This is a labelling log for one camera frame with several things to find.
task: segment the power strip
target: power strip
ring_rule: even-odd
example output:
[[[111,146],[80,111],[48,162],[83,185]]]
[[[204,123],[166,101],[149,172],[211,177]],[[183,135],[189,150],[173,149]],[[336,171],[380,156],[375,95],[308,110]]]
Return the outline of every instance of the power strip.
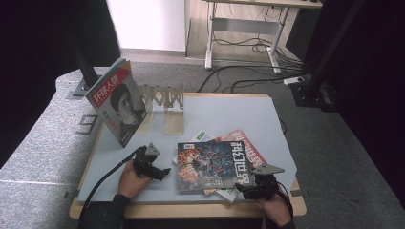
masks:
[[[288,78],[284,80],[284,84],[288,85],[288,84],[292,84],[292,83],[301,83],[304,82],[304,78],[299,76],[299,77],[293,77],[293,78]]]

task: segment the dark background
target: dark background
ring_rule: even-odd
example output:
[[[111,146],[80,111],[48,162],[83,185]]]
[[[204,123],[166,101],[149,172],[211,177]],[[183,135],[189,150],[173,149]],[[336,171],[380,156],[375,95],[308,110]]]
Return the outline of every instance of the dark background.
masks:
[[[345,31],[340,31],[356,4],[360,7],[352,14],[352,21]],[[404,6],[403,1],[393,0],[326,0],[321,11],[300,11],[295,21],[300,27],[294,28],[294,24],[287,43],[308,67],[314,66],[310,71],[317,82],[312,85],[319,87],[328,82],[334,87],[337,112],[360,140],[402,206],[405,206]],[[299,45],[303,40],[309,41],[307,45]],[[319,66],[321,61],[325,61],[324,66]]]
[[[48,106],[55,80],[78,69],[78,54],[107,67],[120,52],[105,1],[6,1],[0,17],[3,166]]]

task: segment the magazine cover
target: magazine cover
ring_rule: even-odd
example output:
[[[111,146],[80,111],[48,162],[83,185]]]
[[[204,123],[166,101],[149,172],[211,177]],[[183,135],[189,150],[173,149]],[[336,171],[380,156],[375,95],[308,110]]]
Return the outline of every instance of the magazine cover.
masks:
[[[145,104],[131,73],[131,62],[119,58],[86,93],[98,115],[125,147],[146,117]]]
[[[253,185],[242,141],[178,143],[178,190]]]
[[[236,130],[226,135],[222,135],[213,139],[212,141],[243,141],[247,154],[247,159],[252,164],[253,168],[257,168],[261,164],[265,163],[265,159],[259,153],[259,151],[253,146],[249,138],[246,136],[243,130]]]

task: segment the white desk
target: white desk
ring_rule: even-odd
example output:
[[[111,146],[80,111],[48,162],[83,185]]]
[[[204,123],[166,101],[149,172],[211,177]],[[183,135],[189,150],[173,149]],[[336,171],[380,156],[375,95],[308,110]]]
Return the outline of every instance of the white desk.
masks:
[[[79,197],[71,208],[71,217],[78,217],[82,202],[98,180],[131,154],[137,147],[153,142],[161,155],[154,162],[158,168],[172,168],[163,180],[153,180],[130,206],[129,218],[185,218],[185,217],[259,217],[263,215],[255,202],[244,200],[242,194],[236,203],[228,204],[224,198],[203,191],[179,193],[176,188],[176,165],[172,159],[177,154],[177,143],[188,141],[198,130],[212,135],[223,135],[242,129],[265,160],[286,171],[276,175],[290,190],[299,189],[295,180],[296,166],[289,152],[286,139],[270,97],[265,94],[184,94],[184,135],[163,135],[164,114],[156,111],[146,136],[135,135],[122,149],[107,128],[100,131],[94,153],[80,184]],[[93,201],[110,201],[117,192],[117,183],[123,168],[107,178],[93,196]],[[295,197],[295,212],[304,215],[302,197]]]
[[[322,3],[312,3],[310,0],[203,0],[209,3],[210,17],[208,22],[208,43],[205,53],[205,68],[210,70],[212,68],[212,38],[214,31],[232,31],[232,32],[246,32],[246,33],[260,33],[260,34],[274,34],[275,38],[272,41],[270,48],[267,48],[268,57],[270,58],[271,65],[274,67],[276,74],[281,73],[279,64],[275,57],[278,42],[280,40],[281,32],[283,31],[286,23],[289,8],[308,8],[319,9]],[[215,8],[218,3],[229,4],[244,4],[244,5],[260,5],[260,6],[273,6],[282,7],[283,12],[278,22],[267,21],[252,21],[241,20],[232,18],[219,18],[215,17]]]

